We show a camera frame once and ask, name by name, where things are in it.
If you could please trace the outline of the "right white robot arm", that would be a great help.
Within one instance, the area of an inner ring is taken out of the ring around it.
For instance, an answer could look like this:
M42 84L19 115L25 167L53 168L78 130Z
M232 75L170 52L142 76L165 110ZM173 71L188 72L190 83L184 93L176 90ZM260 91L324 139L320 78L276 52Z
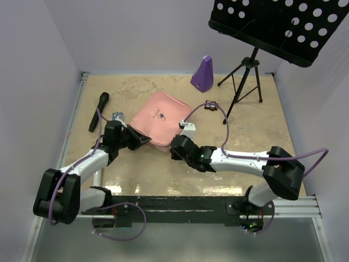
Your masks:
M170 143L173 160L182 160L199 172L234 171L264 179L245 194L243 209L254 215L276 199L297 200L305 167L297 160L282 161L290 155L281 147L269 151L246 153L227 151L215 146L197 146L189 137L176 135Z

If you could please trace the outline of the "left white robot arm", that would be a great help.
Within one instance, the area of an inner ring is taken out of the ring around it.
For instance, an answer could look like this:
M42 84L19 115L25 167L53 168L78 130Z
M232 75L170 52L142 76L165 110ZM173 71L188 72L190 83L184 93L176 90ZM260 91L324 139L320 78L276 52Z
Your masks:
M89 209L109 213L113 208L111 192L99 186L82 192L82 184L110 165L120 150L134 151L150 140L122 121L107 121L103 135L85 156L63 168L50 168L43 173L33 205L34 215L47 218L56 225L70 224L77 215Z

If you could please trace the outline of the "pink medicine kit case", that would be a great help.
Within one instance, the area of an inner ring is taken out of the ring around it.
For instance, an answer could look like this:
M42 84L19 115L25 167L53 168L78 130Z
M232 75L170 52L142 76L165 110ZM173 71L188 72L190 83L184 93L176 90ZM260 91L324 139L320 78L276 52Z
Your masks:
M149 146L168 153L172 139L180 133L179 123L189 113L189 105L157 91L133 117L130 126L138 133L150 137Z

